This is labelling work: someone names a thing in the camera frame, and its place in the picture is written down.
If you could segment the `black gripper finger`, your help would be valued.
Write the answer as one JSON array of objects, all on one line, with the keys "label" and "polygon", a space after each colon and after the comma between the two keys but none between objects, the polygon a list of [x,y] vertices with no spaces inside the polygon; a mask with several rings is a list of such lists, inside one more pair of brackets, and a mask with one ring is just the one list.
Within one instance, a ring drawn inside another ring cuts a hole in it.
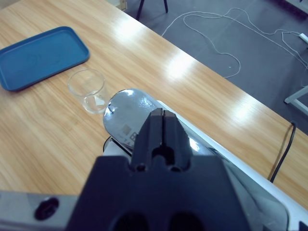
[{"label": "black gripper finger", "polygon": [[146,118],[135,140],[131,166],[148,168],[152,165],[152,152],[163,142],[163,109],[154,109]]},{"label": "black gripper finger", "polygon": [[177,116],[165,110],[163,112],[163,127],[164,145],[172,157],[171,165],[178,169],[189,169],[193,153],[189,137]]}]

